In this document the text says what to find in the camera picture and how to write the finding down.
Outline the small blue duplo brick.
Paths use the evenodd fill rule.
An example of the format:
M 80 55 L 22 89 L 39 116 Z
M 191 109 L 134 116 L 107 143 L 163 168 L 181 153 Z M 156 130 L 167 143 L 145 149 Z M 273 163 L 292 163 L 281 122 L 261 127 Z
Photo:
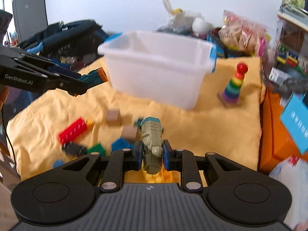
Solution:
M 64 161 L 63 160 L 56 160 L 54 163 L 53 163 L 53 168 L 57 168 L 57 167 L 60 167 L 62 165 L 64 165 Z

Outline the blue card box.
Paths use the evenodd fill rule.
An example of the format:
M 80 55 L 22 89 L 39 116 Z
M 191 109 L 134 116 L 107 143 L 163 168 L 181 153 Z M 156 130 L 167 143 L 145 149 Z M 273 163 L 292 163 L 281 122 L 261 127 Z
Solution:
M 307 93 L 293 93 L 289 97 L 280 121 L 293 139 L 301 155 L 307 153 Z

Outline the white plastic storage bin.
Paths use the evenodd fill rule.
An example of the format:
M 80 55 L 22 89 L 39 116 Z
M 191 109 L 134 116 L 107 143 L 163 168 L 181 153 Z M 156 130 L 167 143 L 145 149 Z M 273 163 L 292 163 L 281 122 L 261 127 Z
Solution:
M 98 54 L 115 90 L 191 110 L 204 76 L 216 69 L 217 47 L 177 34 L 131 31 L 109 37 Z

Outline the green duplo brick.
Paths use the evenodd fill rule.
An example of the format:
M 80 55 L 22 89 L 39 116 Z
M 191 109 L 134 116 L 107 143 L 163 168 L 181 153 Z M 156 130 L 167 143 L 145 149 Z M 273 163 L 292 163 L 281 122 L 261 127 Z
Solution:
M 91 148 L 89 148 L 87 150 L 87 153 L 93 153 L 93 152 L 97 152 L 100 153 L 100 155 L 102 157 L 106 156 L 106 150 L 105 148 L 101 145 L 101 143 L 97 143 L 96 145 L 92 146 Z

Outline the small yellow duplo piece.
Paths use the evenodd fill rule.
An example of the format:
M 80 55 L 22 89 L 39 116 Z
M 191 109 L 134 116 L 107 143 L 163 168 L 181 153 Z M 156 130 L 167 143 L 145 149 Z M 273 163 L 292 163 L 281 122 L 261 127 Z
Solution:
M 95 122 L 92 121 L 92 120 L 87 120 L 86 121 L 86 126 L 87 126 L 87 129 L 91 129 L 93 126 L 94 126 Z

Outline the dark blue bag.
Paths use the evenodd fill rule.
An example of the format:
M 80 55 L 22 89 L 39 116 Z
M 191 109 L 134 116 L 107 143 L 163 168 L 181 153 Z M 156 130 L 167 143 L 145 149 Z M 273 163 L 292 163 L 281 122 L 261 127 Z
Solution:
M 109 37 L 94 20 L 50 24 L 18 47 L 52 62 L 79 71 L 99 58 L 98 46 Z

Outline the baby wipes pack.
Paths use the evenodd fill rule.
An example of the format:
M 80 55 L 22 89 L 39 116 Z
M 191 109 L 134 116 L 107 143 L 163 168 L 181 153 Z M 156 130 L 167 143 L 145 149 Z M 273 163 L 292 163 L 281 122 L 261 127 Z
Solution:
M 307 161 L 290 156 L 280 162 L 269 177 L 284 184 L 292 196 L 284 223 L 292 230 L 307 230 Z

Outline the teal toy car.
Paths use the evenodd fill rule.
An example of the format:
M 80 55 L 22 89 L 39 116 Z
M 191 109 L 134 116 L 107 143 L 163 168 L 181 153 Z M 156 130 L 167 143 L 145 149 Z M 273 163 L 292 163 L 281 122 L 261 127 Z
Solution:
M 87 89 L 91 89 L 97 85 L 108 82 L 108 77 L 104 69 L 100 67 L 92 70 L 88 74 L 82 75 L 78 80 L 84 82 L 87 85 Z

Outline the orange cardboard box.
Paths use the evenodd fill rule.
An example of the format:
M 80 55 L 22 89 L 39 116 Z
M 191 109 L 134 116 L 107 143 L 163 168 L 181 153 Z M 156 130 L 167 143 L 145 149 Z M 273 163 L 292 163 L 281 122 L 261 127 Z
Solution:
M 267 90 L 260 109 L 262 138 L 260 141 L 258 170 L 263 173 L 269 173 L 278 163 L 290 156 L 299 157 L 307 161 L 307 153 L 300 154 L 287 129 L 280 121 L 282 110 L 280 96 Z

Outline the yellow quilted blanket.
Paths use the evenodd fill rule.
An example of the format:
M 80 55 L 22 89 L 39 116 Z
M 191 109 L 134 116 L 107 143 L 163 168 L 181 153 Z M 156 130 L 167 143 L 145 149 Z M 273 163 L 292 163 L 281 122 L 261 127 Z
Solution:
M 175 149 L 187 149 L 199 156 L 216 152 L 257 169 L 262 135 L 259 105 L 265 92 L 259 74 L 260 60 L 242 59 L 249 70 L 238 106 L 226 107 L 217 96 L 233 76 L 238 62 L 218 59 L 216 71 L 204 78 L 193 110 L 118 93 L 108 82 L 77 97 L 59 89 L 46 92 L 8 122 L 6 131 L 18 174 L 24 180 L 51 169 L 56 160 L 68 162 L 70 158 L 62 152 L 58 135 L 78 118 L 92 122 L 92 128 L 77 142 L 88 148 L 100 143 L 109 151 L 122 128 L 105 123 L 108 109 L 120 111 L 123 125 L 132 125 L 139 117 L 160 119 L 163 137 Z

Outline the dark blue block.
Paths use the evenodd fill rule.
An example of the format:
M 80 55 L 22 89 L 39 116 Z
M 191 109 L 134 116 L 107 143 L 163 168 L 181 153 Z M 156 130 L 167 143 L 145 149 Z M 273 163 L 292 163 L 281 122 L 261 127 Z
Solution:
M 132 150 L 133 148 L 134 146 L 130 142 L 128 142 L 124 138 L 119 138 L 115 140 L 113 143 L 111 143 L 111 154 L 117 150 L 122 150 L 122 149 Z

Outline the wooden cube block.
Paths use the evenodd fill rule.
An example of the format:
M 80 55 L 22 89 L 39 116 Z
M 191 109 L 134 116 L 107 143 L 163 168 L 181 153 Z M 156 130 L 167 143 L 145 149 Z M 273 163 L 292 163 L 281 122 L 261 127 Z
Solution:
M 121 138 L 129 143 L 135 143 L 138 140 L 138 127 L 133 125 L 123 126 Z
M 107 109 L 105 115 L 105 122 L 108 126 L 120 126 L 121 115 L 119 109 Z

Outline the bag of wooden pieces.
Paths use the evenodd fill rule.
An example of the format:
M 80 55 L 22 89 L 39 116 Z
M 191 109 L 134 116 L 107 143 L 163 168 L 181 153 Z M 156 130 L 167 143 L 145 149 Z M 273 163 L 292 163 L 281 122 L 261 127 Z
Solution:
M 218 31 L 222 43 L 236 51 L 262 57 L 271 41 L 271 31 L 263 24 L 225 10 L 223 26 Z

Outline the long red duplo brick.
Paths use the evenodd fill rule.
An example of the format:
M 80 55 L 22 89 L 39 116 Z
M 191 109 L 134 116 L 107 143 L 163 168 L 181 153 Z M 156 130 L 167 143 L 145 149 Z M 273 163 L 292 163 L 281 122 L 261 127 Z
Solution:
M 87 123 L 81 117 L 58 134 L 60 144 L 73 142 L 88 129 Z

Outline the black toy car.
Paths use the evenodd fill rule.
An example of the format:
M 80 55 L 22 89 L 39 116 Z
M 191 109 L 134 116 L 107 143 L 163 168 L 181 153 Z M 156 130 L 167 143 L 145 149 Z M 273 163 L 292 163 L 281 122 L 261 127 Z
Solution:
M 80 146 L 73 142 L 68 142 L 62 145 L 62 151 L 67 155 L 74 157 L 81 157 L 87 154 L 87 149 L 84 146 Z

